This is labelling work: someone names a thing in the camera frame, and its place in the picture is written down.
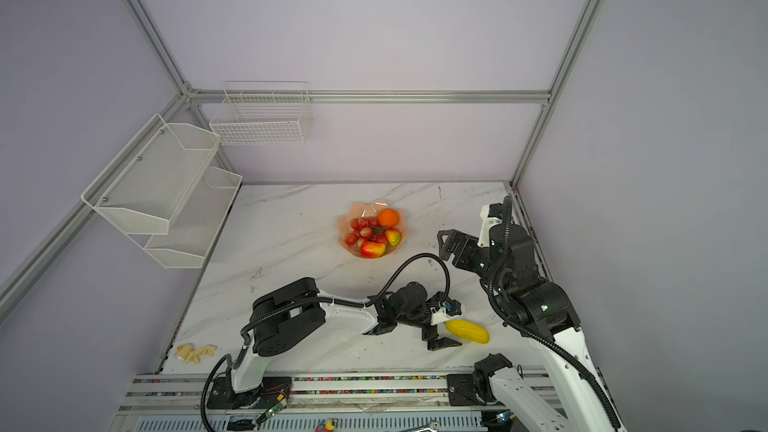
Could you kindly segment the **orange fake fruit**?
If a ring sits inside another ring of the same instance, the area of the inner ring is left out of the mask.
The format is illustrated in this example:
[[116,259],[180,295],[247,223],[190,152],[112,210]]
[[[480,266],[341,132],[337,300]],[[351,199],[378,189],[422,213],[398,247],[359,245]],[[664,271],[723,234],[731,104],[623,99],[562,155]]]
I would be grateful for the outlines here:
[[385,228],[394,228],[400,223],[400,214],[392,208],[385,208],[377,214],[378,224]]

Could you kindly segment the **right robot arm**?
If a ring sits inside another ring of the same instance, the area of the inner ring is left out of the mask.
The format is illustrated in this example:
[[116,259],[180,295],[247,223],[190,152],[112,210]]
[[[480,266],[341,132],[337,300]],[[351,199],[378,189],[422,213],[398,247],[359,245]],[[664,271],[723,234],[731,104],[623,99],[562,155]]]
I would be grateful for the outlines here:
[[503,325],[519,332],[541,354],[565,413],[559,415],[523,384],[501,353],[476,363],[478,394],[505,405],[529,430],[624,430],[591,362],[573,304],[559,285],[540,274],[535,244],[525,229],[497,224],[479,237],[441,230],[437,239],[441,259],[476,274]]

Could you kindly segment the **red grape bunch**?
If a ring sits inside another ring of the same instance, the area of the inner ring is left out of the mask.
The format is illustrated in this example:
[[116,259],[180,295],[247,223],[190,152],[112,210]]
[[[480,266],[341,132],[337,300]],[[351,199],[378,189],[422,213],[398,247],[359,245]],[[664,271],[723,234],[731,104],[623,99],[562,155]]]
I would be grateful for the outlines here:
[[378,224],[375,218],[354,218],[349,221],[350,232],[344,235],[344,242],[348,246],[360,247],[365,241],[379,242],[387,245],[384,237],[385,227]]

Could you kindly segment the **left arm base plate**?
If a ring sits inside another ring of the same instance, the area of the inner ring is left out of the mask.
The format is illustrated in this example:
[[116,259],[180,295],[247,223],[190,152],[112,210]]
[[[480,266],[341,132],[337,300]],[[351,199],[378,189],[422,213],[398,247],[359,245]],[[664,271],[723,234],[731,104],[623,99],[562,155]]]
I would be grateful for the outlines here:
[[254,409],[267,410],[274,405],[280,394],[288,397],[293,381],[287,376],[265,377],[255,389],[247,392],[233,392],[230,381],[217,376],[210,386],[206,406],[212,410]]

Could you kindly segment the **yellow fake fruit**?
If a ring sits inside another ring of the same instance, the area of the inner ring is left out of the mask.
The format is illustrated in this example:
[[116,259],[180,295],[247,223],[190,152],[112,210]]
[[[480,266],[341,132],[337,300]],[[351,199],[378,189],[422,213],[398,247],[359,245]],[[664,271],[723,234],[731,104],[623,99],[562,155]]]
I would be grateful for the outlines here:
[[484,327],[467,320],[450,320],[444,326],[448,332],[461,339],[479,344],[488,344],[490,341],[490,334]]

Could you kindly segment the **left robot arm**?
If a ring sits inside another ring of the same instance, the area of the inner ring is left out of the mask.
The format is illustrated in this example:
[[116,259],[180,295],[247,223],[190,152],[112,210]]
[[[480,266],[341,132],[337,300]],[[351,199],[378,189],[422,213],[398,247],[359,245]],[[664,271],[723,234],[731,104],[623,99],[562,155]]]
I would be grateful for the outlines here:
[[421,330],[429,351],[458,347],[441,337],[438,325],[461,317],[463,304],[444,290],[432,295],[419,282],[396,291],[383,288],[361,300],[328,295],[313,278],[298,279],[257,299],[250,321],[241,329],[243,345],[229,362],[229,392],[262,387],[267,367],[322,329],[339,326],[361,335],[384,335],[403,324]]

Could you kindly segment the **red yellow mango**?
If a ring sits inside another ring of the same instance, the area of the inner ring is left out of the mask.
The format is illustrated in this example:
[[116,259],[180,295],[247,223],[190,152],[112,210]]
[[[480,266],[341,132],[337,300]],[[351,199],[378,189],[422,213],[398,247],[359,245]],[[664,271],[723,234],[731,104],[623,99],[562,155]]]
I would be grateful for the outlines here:
[[402,241],[401,232],[394,228],[389,228],[384,231],[384,237],[387,240],[387,244],[390,247],[396,248]]
[[387,250],[387,245],[379,242],[365,241],[360,246],[360,254],[364,258],[375,259],[382,257]]

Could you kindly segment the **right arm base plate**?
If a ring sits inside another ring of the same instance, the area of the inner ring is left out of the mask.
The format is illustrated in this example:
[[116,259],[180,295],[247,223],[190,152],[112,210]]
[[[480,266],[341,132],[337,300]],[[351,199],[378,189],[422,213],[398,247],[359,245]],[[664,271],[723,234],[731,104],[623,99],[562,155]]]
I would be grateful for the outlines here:
[[473,374],[446,376],[448,401],[451,406],[500,406],[490,386]]

